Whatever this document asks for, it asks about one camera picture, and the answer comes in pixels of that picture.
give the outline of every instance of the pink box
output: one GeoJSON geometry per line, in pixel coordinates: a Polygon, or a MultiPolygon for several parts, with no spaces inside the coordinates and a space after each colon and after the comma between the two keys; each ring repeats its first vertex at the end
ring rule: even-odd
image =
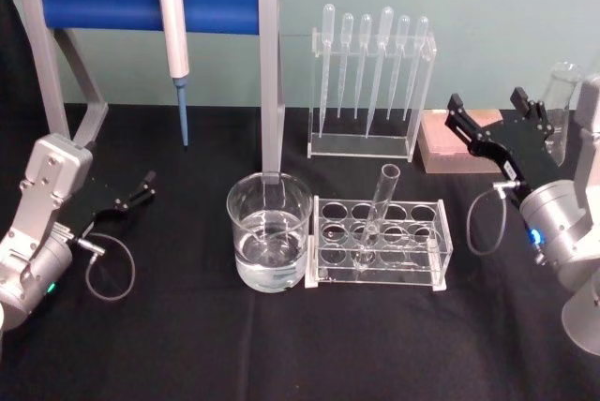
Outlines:
{"type": "MultiPolygon", "coordinates": [[[[502,120],[497,109],[467,111],[480,126],[502,120]]],[[[444,110],[423,111],[418,142],[427,173],[499,173],[498,166],[484,157],[469,154],[467,145],[444,122],[444,110]]]]}

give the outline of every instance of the teal wall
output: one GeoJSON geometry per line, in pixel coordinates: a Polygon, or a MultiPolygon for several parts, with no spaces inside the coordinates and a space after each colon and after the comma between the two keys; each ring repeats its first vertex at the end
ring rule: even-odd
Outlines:
{"type": "MultiPolygon", "coordinates": [[[[281,0],[289,106],[308,105],[308,35],[328,2],[336,5],[338,19],[344,11],[377,19],[387,5],[397,15],[429,17],[438,59],[428,108],[443,107],[453,92],[470,107],[507,107],[515,85],[539,97],[556,61],[590,70],[600,55],[597,0],[281,0]]],[[[107,101],[174,104],[160,33],[80,30],[77,36],[107,101]]],[[[190,35],[188,45],[190,104],[258,106],[258,39],[190,35]]],[[[65,62],[62,70],[66,100],[82,101],[65,62]]]]}

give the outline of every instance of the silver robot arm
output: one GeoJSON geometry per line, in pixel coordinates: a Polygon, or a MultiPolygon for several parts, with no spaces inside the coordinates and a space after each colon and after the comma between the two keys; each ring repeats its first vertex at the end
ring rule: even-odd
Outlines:
{"type": "Polygon", "coordinates": [[[91,164],[89,150],[58,134],[36,141],[19,184],[19,208],[0,242],[0,332],[23,323],[70,265],[73,235],[55,220],[91,164]]]}
{"type": "Polygon", "coordinates": [[[581,86],[575,115],[582,146],[574,181],[534,190],[520,206],[540,233],[536,261],[549,262],[576,294],[562,309],[562,324],[581,348],[600,356],[600,75],[581,86]]]}

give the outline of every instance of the black table surface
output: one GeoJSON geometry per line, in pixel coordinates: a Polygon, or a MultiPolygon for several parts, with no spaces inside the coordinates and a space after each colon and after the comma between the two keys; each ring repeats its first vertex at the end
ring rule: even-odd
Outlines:
{"type": "MultiPolygon", "coordinates": [[[[570,294],[533,263],[518,212],[509,208],[495,255],[465,246],[467,209],[499,175],[428,175],[419,157],[399,162],[397,200],[445,202],[454,244],[446,291],[301,283],[263,294],[235,271],[225,209],[230,187],[257,170],[258,111],[188,115],[185,153],[175,107],[111,106],[95,176],[129,187],[157,172],[155,202],[121,236],[135,255],[135,288],[116,304],[93,298],[83,283],[89,254],[74,250],[58,289],[5,334],[1,401],[600,399],[600,358],[566,336],[570,294]]],[[[282,169],[321,197],[368,200],[384,161],[307,159],[307,119],[287,110],[282,169]]],[[[580,144],[570,129],[565,177],[580,144]]],[[[0,111],[0,230],[45,132],[39,116],[0,111]]],[[[489,215],[479,230],[493,235],[489,215]]]]}

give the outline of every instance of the clear acrylic rack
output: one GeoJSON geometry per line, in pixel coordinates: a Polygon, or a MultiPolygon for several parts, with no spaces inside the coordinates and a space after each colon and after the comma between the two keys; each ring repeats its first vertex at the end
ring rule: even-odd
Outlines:
{"type": "Polygon", "coordinates": [[[360,244],[369,200],[314,197],[314,237],[309,244],[305,287],[322,282],[430,286],[445,290],[452,239],[443,201],[391,201],[381,233],[360,244]],[[357,264],[360,252],[368,256],[357,264]]]}
{"type": "Polygon", "coordinates": [[[346,81],[339,99],[339,73],[343,59],[341,35],[336,28],[331,42],[329,71],[323,72],[323,52],[326,51],[322,33],[312,32],[311,104],[308,118],[308,157],[312,156],[368,156],[413,159],[414,146],[421,123],[421,112],[426,102],[429,81],[437,48],[430,30],[424,37],[389,37],[384,49],[381,80],[377,84],[377,61],[381,54],[378,35],[372,34],[367,43],[362,88],[356,97],[356,77],[361,45],[359,34],[353,34],[347,57],[346,81]],[[394,66],[400,60],[396,90],[391,88],[394,66]],[[324,92],[326,109],[320,131],[323,74],[328,76],[324,92]],[[367,134],[368,107],[372,102],[374,86],[375,112],[367,134]],[[355,112],[356,99],[358,109],[355,112]],[[389,100],[392,108],[388,114],[389,100]]]}

